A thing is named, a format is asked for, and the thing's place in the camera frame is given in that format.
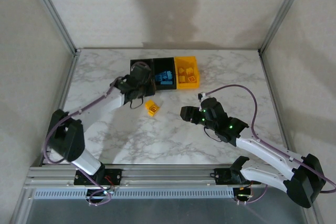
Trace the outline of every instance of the yellow block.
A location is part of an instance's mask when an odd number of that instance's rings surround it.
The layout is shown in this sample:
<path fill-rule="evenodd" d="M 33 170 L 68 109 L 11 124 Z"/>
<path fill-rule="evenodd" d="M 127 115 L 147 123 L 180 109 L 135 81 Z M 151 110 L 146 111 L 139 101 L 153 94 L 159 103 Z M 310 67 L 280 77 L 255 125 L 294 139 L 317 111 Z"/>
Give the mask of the yellow block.
<path fill-rule="evenodd" d="M 196 82 L 196 78 L 194 76 L 189 76 L 188 81 L 189 82 Z"/>
<path fill-rule="evenodd" d="M 151 106 L 155 105 L 155 102 L 153 102 L 152 100 L 149 100 L 148 102 L 145 103 L 145 107 L 146 109 L 150 109 Z"/>
<path fill-rule="evenodd" d="M 179 76 L 179 82 L 185 82 L 185 76 Z"/>
<path fill-rule="evenodd" d="M 193 68 L 187 68 L 186 72 L 187 72 L 187 75 L 190 75 L 194 72 L 194 69 Z"/>
<path fill-rule="evenodd" d="M 154 116 L 158 110 L 160 109 L 159 106 L 155 104 L 152 100 L 149 100 L 148 102 L 145 103 L 146 109 L 148 109 L 148 115 Z"/>

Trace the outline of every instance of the aluminum frame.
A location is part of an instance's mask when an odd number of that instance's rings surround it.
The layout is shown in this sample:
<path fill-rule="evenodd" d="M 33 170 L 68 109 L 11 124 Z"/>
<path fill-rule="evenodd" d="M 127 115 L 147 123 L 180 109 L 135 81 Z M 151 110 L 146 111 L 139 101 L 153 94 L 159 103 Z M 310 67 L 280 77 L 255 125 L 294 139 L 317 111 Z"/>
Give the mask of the aluminum frame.
<path fill-rule="evenodd" d="M 106 168 L 123 169 L 118 189 L 198 188 L 207 191 L 229 189 L 232 186 L 216 186 L 210 177 L 214 168 L 229 165 L 106 165 Z M 26 223 L 36 190 L 39 189 L 95 189 L 97 186 L 74 186 L 76 169 L 72 165 L 44 165 L 31 167 L 23 184 L 11 223 Z"/>
<path fill-rule="evenodd" d="M 56 11 L 56 8 L 51 0 L 40 0 L 41 3 L 47 8 L 47 13 L 51 16 L 51 20 L 55 24 L 57 30 L 60 32 L 65 44 L 69 48 L 69 50 L 72 52 L 73 55 L 76 54 L 77 48 L 72 41 L 67 28 L 65 27 L 62 19 L 60 18 L 58 12 Z"/>
<path fill-rule="evenodd" d="M 267 82 L 267 86 L 268 86 L 268 90 L 270 92 L 271 95 L 271 100 L 272 100 L 272 104 L 275 110 L 275 114 L 277 117 L 277 121 L 279 124 L 279 128 L 280 128 L 280 133 L 282 136 L 282 139 L 284 140 L 284 142 L 287 144 L 287 148 L 290 151 L 295 151 L 295 148 L 293 147 L 291 141 L 289 140 L 289 134 L 286 130 L 286 127 L 284 127 L 284 120 L 283 120 L 283 116 L 281 115 L 281 110 L 279 107 L 279 97 L 277 96 L 276 92 L 274 91 L 273 87 L 275 86 L 274 83 L 272 82 L 272 80 L 270 79 L 270 75 L 268 74 L 269 72 L 269 68 L 267 65 L 267 61 L 265 60 L 265 55 L 261 55 L 259 53 L 259 57 L 260 57 L 260 62 L 261 62 L 261 66 L 262 66 L 262 70 L 264 71 L 264 75 L 265 75 L 265 79 Z M 313 206 L 309 209 L 305 209 L 303 208 L 303 212 L 304 215 L 307 219 L 307 222 L 309 224 L 323 224 L 323 219 L 322 219 L 322 215 L 321 212 L 317 206 L 317 203 L 314 202 Z"/>
<path fill-rule="evenodd" d="M 267 50 L 268 46 L 272 42 L 275 34 L 277 33 L 282 21 L 284 20 L 285 16 L 287 15 L 290 7 L 292 6 L 294 0 L 283 0 L 283 3 L 273 21 L 270 28 L 268 29 L 267 35 L 264 39 L 264 42 L 261 44 L 261 48 L 259 53 L 263 55 Z"/>
<path fill-rule="evenodd" d="M 67 74 L 67 78 L 65 80 L 65 83 L 64 83 L 64 86 L 63 86 L 63 89 L 62 89 L 62 93 L 61 93 L 61 96 L 60 96 L 60 99 L 59 99 L 59 102 L 58 102 L 58 105 L 57 105 L 57 108 L 59 108 L 59 109 L 63 109 L 64 106 L 65 106 L 67 96 L 68 96 L 68 93 L 69 93 L 69 89 L 70 89 L 70 85 L 71 85 L 71 81 L 72 81 L 73 75 L 75 73 L 75 69 L 76 69 L 76 66 L 77 66 L 77 63 L 78 63 L 78 59 L 80 57 L 80 53 L 81 53 L 81 50 L 77 50 L 77 52 L 75 53 L 75 55 L 73 56 L 73 58 L 71 60 L 69 71 L 68 71 L 68 74 Z M 32 166 L 35 166 L 35 167 L 41 166 L 41 165 L 43 165 L 43 163 L 44 163 L 44 157 L 43 157 L 43 154 L 40 154 L 36 158 L 36 160 L 33 162 Z"/>

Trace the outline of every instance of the marble tabletop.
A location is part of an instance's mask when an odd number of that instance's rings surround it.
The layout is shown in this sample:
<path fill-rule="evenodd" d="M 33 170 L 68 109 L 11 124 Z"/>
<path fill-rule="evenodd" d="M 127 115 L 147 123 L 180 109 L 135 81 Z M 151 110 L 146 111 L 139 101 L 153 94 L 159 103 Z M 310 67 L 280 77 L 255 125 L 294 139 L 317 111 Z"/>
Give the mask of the marble tabletop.
<path fill-rule="evenodd" d="M 161 108 L 150 117 L 144 105 L 125 105 L 106 114 L 85 132 L 85 144 L 107 164 L 231 164 L 241 155 L 253 155 L 208 138 L 203 127 L 182 121 L 182 106 L 199 106 L 197 93 L 226 84 L 250 88 L 258 101 L 256 131 L 261 138 L 283 144 L 271 97 L 257 51 L 254 50 L 82 50 L 65 110 L 86 104 L 101 94 L 117 76 L 129 73 L 130 59 L 196 56 L 200 72 L 197 90 L 159 91 L 151 97 Z M 254 104 L 240 88 L 213 94 L 229 116 L 250 124 Z M 51 152 L 52 159 L 59 156 Z"/>

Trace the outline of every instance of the black mount bracket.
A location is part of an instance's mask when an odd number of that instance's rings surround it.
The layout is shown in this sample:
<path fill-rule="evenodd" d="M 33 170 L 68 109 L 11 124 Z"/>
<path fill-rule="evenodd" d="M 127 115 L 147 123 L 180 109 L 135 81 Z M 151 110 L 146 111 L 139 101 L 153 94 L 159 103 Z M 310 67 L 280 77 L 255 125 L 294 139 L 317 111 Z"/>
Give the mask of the black mount bracket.
<path fill-rule="evenodd" d="M 106 177 L 108 176 L 108 179 L 113 183 L 113 185 L 120 186 L 121 175 L 122 175 L 122 169 L 106 169 L 105 168 L 101 176 L 101 179 L 99 179 L 98 183 L 101 186 L 111 186 L 110 182 L 106 179 Z M 73 184 L 74 186 L 92 185 L 92 183 L 87 179 L 87 177 L 85 177 L 80 171 L 76 171 Z"/>
<path fill-rule="evenodd" d="M 216 168 L 214 169 L 213 176 L 216 185 L 250 185 L 251 181 L 246 180 L 241 174 L 240 170 L 248 157 L 240 156 L 234 161 L 230 168 Z"/>

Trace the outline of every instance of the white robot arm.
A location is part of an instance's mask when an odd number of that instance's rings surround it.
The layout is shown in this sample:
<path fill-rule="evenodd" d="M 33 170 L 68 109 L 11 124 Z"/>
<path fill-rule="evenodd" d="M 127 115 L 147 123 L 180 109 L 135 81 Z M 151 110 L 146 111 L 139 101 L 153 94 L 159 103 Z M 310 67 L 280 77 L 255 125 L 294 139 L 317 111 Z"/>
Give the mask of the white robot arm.
<path fill-rule="evenodd" d="M 181 118 L 184 121 L 213 130 L 222 142 L 251 152 L 269 164 L 258 163 L 248 157 L 239 157 L 230 168 L 231 178 L 235 179 L 235 183 L 242 184 L 247 180 L 261 182 L 286 192 L 297 204 L 306 208 L 311 207 L 326 183 L 316 157 L 311 154 L 303 157 L 271 141 L 261 140 L 253 127 L 237 118 L 228 117 L 215 98 L 201 100 L 200 108 L 192 106 L 181 108 Z"/>
<path fill-rule="evenodd" d="M 134 99 L 143 101 L 143 97 L 154 94 L 152 71 L 148 65 L 139 61 L 131 67 L 130 74 L 116 78 L 105 93 L 88 105 L 71 112 L 55 111 L 51 117 L 45 147 L 49 145 L 65 160 L 99 183 L 103 177 L 104 164 L 85 149 L 84 132 L 104 114 L 128 102 L 131 106 Z"/>

